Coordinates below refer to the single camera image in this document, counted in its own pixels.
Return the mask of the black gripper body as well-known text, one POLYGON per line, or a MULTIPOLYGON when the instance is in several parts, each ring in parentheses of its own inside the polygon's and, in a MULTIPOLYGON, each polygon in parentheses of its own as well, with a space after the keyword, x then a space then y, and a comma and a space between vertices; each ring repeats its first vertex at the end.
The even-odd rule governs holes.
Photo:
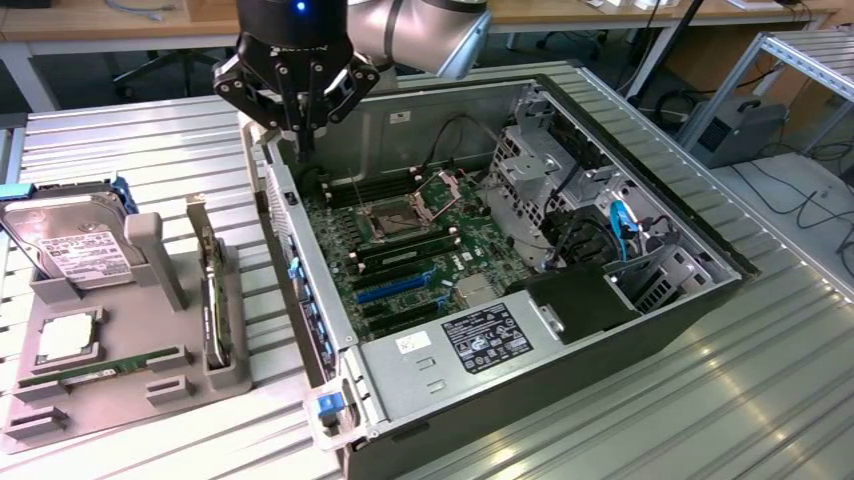
POLYGON ((304 0, 236 2, 239 20, 237 55, 269 58, 277 52, 309 55, 345 64, 353 47, 347 33, 348 3, 304 0))

